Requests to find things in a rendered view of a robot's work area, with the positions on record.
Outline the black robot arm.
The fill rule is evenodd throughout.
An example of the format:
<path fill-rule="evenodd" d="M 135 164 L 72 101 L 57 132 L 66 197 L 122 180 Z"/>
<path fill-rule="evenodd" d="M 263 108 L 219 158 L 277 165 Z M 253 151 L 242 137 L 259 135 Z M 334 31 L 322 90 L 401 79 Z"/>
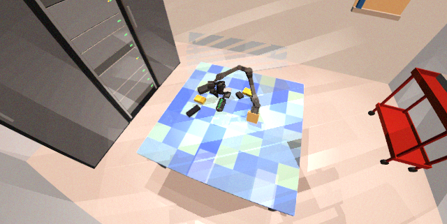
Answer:
<path fill-rule="evenodd" d="M 253 79 L 253 69 L 251 67 L 238 65 L 234 68 L 231 68 L 230 70 L 227 70 L 226 72 L 218 73 L 216 75 L 216 78 L 214 81 L 207 81 L 207 88 L 214 89 L 217 86 L 217 89 L 225 89 L 226 88 L 225 81 L 218 81 L 218 80 L 222 80 L 225 76 L 230 75 L 231 73 L 234 73 L 237 70 L 244 71 L 248 77 L 249 86 L 251 89 L 250 98 L 251 98 L 251 102 L 253 103 L 253 107 L 251 107 L 251 113 L 258 114 L 261 104 L 260 104 L 260 100 L 256 94 L 256 89 L 255 89 L 254 79 Z"/>

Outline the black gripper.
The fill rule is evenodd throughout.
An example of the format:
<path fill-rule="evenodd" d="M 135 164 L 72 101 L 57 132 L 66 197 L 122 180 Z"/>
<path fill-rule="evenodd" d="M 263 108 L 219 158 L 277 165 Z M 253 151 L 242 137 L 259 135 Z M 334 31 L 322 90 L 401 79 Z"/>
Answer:
<path fill-rule="evenodd" d="M 218 94 L 223 95 L 223 97 L 222 97 L 223 99 L 224 98 L 230 98 L 231 92 L 229 92 L 229 91 L 224 92 L 224 89 L 216 89 L 216 90 L 215 89 L 216 88 L 210 89 L 210 94 L 215 95 L 217 98 L 219 97 Z"/>

